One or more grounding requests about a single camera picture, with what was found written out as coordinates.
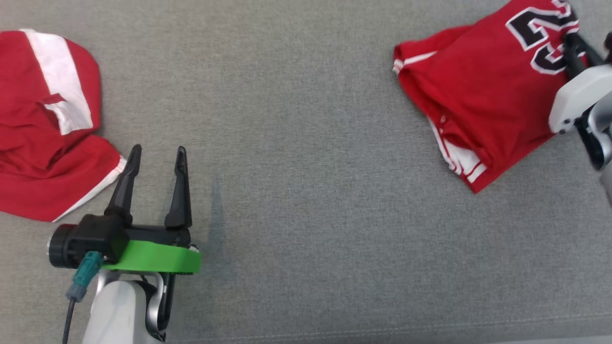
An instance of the number 3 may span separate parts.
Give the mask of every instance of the number 3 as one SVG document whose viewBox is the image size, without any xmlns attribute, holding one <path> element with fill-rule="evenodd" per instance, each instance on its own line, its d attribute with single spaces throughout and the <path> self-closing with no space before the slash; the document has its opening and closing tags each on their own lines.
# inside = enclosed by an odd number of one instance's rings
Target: number 3
<svg viewBox="0 0 612 344">
<path fill-rule="evenodd" d="M 578 31 L 578 17 L 572 12 L 570 5 L 565 0 L 552 0 L 559 10 L 540 10 L 535 7 L 527 7 L 507 23 L 506 27 L 521 43 L 524 51 L 531 50 L 541 43 L 546 42 L 538 48 L 531 60 L 531 67 L 544 74 L 555 75 L 565 70 L 563 60 L 563 44 L 553 47 L 548 41 L 547 29 L 561 31 L 570 28 L 567 32 Z"/>
</svg>

